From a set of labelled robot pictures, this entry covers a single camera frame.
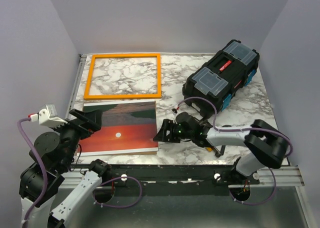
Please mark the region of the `orange handled screwdriver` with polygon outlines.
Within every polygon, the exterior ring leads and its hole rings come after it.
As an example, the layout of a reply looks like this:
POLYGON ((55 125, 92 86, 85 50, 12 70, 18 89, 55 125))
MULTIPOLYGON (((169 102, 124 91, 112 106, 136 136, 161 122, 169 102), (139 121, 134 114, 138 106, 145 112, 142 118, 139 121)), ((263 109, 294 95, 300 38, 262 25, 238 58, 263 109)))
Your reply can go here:
POLYGON ((205 148, 208 152, 212 152, 213 151, 213 149, 211 148, 211 147, 206 147, 205 148))

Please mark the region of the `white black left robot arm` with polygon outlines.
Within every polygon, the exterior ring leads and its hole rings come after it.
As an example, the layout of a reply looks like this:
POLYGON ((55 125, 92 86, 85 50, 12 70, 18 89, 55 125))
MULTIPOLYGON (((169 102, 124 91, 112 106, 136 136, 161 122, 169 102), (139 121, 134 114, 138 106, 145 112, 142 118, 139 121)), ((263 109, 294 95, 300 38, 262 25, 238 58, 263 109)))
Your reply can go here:
POLYGON ((64 173, 71 170, 81 140, 102 128, 102 111, 72 109, 74 119, 62 119, 53 104, 17 122, 18 130, 30 147, 33 164, 20 175, 19 195, 22 204, 23 228, 65 228, 68 219, 98 186, 112 179, 111 166, 100 159, 92 161, 84 178, 69 196, 52 209, 64 173), (37 122, 51 129, 31 142, 22 128, 23 122, 37 122))

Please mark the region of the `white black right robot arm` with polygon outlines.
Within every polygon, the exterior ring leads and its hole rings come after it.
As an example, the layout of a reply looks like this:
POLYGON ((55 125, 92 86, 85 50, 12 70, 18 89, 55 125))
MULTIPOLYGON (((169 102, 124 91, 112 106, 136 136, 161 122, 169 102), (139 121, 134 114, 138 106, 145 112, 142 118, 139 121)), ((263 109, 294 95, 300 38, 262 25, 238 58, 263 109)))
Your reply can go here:
POLYGON ((197 119, 187 112, 179 113, 175 120, 164 119, 155 142, 180 143, 190 141, 201 148, 238 146, 249 149, 249 154, 239 157, 229 173, 230 179, 241 184, 262 168, 279 169, 291 141, 284 134, 261 119, 250 126, 234 128, 215 127, 205 119, 197 119))

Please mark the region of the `orange wooden picture frame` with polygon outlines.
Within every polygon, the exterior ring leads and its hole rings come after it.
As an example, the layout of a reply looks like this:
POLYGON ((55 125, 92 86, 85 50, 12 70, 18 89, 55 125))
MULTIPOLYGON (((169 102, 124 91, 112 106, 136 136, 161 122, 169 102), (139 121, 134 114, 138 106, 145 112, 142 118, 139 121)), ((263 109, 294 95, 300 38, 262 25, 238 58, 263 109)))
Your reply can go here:
POLYGON ((162 97, 159 53, 110 53, 90 57, 83 98, 93 100, 162 97))

